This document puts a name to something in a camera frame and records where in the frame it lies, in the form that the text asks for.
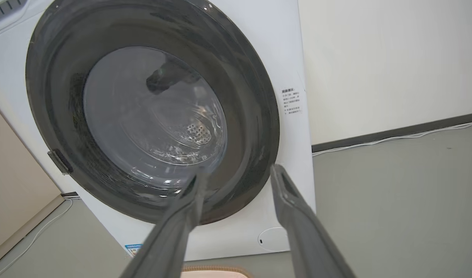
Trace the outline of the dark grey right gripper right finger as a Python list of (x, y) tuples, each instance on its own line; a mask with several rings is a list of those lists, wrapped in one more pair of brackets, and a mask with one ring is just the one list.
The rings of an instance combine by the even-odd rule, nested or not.
[(353, 278), (354, 272), (284, 169), (270, 172), (275, 214), (286, 230), (296, 278)]

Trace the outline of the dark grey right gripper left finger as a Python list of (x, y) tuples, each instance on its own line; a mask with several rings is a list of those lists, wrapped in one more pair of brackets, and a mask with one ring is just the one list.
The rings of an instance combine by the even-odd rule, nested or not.
[(206, 173), (195, 173), (130, 261), (122, 278), (179, 278), (190, 232), (199, 225)]

